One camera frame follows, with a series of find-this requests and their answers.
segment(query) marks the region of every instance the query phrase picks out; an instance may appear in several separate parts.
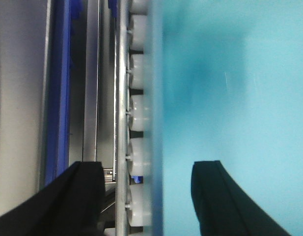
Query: white roller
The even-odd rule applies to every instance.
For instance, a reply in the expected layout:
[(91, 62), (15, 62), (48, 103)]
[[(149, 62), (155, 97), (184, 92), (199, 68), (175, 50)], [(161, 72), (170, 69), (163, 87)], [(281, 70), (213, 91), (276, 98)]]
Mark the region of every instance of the white roller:
[(148, 9), (148, 0), (130, 0), (129, 6), (131, 13), (146, 15)]
[(147, 17), (143, 15), (132, 15), (129, 26), (130, 49), (143, 51), (146, 35)]
[(133, 54), (130, 58), (130, 82), (132, 89), (143, 89), (143, 54)]
[(128, 172), (132, 176), (143, 176), (143, 138), (130, 139), (128, 145)]
[(127, 207), (127, 217), (130, 226), (143, 226), (143, 184), (132, 184), (129, 186), (129, 204)]
[(129, 114), (129, 128), (133, 131), (143, 131), (143, 95), (131, 96)]

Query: stainless steel panel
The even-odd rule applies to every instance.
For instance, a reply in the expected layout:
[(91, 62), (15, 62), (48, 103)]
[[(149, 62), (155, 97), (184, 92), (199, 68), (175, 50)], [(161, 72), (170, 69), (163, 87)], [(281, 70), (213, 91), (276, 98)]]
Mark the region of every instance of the stainless steel panel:
[(105, 168), (113, 167), (115, 147), (114, 41), (114, 18), (111, 16), (108, 1), (101, 1), (97, 160)]
[(83, 161), (97, 160), (99, 0), (88, 0)]
[(39, 188), (50, 0), (0, 0), (0, 215)]
[(83, 10), (80, 18), (72, 20), (72, 27), (75, 33), (71, 36), (71, 58), (74, 66), (70, 71), (69, 165), (75, 161), (83, 160), (87, 2), (87, 0), (82, 0)]

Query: gray metal wall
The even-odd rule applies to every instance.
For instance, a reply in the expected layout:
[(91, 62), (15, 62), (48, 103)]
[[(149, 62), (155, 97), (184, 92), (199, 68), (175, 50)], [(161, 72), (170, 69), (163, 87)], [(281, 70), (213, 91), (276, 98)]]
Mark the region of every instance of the gray metal wall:
[(0, 0), (0, 215), (39, 188), (49, 0)]

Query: teal surface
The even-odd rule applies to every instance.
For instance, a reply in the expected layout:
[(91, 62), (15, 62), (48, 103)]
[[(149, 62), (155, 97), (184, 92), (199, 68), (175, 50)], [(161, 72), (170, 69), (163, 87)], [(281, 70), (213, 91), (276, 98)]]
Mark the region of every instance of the teal surface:
[(303, 1), (166, 0), (163, 23), (164, 235), (200, 235), (192, 165), (221, 160), (303, 236)]

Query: blue plastic strip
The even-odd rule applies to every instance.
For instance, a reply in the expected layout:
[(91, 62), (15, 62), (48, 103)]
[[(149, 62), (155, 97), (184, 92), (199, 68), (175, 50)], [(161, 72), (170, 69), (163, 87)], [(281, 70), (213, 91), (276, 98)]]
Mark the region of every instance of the blue plastic strip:
[(79, 17), (80, 0), (55, 2), (50, 68), (45, 184), (68, 167), (71, 18)]
[(117, 17), (117, 0), (109, 0), (109, 9), (111, 9), (111, 14), (114, 18)]

